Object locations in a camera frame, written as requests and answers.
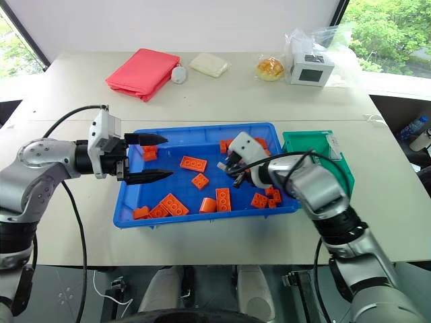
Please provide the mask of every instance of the foliage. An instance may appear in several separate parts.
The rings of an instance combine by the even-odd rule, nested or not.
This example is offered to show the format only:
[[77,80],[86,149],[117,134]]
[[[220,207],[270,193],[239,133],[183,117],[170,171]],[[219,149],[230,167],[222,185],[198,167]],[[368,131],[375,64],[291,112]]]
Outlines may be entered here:
[[355,23],[350,48],[367,71],[413,75],[411,53],[431,50],[431,0],[351,0],[342,22]]
[[0,12],[0,77],[42,73],[42,66]]

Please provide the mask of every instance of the pink cloth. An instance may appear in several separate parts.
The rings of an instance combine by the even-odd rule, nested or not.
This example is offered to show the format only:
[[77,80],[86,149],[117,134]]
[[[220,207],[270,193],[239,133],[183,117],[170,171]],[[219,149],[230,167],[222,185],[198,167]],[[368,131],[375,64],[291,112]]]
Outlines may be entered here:
[[178,56],[139,49],[106,79],[106,83],[114,91],[148,102],[170,79],[172,70],[179,62]]

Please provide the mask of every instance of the screen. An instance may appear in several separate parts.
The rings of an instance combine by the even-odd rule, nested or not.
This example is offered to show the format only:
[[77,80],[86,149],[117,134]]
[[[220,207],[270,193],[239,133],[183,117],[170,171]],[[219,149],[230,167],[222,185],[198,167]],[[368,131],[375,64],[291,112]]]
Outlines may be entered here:
[[301,75],[299,76],[300,81],[310,81],[319,82],[323,71],[318,71],[316,69],[303,69]]

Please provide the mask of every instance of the white box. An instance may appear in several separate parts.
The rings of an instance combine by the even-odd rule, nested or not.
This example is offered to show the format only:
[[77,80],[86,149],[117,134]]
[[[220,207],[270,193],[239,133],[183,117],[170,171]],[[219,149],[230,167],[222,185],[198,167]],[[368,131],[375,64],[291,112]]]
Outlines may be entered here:
[[317,55],[296,53],[290,83],[325,86],[333,69],[334,63],[323,52]]

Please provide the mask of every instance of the orange lego brick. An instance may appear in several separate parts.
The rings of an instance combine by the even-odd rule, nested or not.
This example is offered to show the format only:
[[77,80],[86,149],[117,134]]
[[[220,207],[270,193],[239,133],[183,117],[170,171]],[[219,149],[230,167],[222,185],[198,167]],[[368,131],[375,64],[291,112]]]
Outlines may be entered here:
[[155,151],[148,151],[147,153],[142,154],[142,158],[146,162],[150,162],[152,160],[157,159],[157,153]]
[[233,139],[226,140],[226,148],[229,149],[230,144],[233,142]]
[[271,185],[271,187],[265,189],[265,195],[270,196],[272,193],[274,193],[274,187]]
[[204,172],[207,161],[204,159],[193,158],[189,156],[184,156],[181,161],[180,167],[187,170],[196,170],[197,172]]
[[142,207],[140,209],[133,210],[133,219],[141,220],[149,217],[150,209],[148,207]]
[[270,209],[275,209],[277,207],[277,202],[274,199],[269,199],[268,200],[268,207]]
[[202,200],[201,208],[199,209],[199,213],[213,213],[217,210],[217,201],[210,199],[209,197],[205,197]]
[[215,193],[217,198],[217,212],[231,211],[229,188],[217,188]]
[[268,148],[267,141],[264,140],[264,138],[257,138],[256,137],[255,141],[257,141],[258,143],[260,143],[263,149],[267,149]]
[[157,217],[165,217],[168,215],[167,210],[163,207],[163,205],[158,204],[154,209],[150,211],[150,218],[155,219]]
[[157,153],[157,146],[141,146],[141,147],[144,153],[148,153],[150,151],[155,151]]
[[189,213],[189,209],[186,208],[174,195],[169,193],[164,199],[160,201],[160,204],[165,207],[168,212],[177,217],[179,215],[186,215]]
[[251,205],[258,208],[264,209],[267,206],[268,198],[265,195],[255,193]]
[[279,190],[274,190],[272,193],[272,198],[275,202],[281,203],[281,194]]
[[226,147],[226,140],[220,140],[220,153],[226,153],[228,148]]
[[196,177],[194,177],[191,182],[199,189],[201,190],[205,186],[208,185],[209,179],[206,178],[202,173],[199,173]]

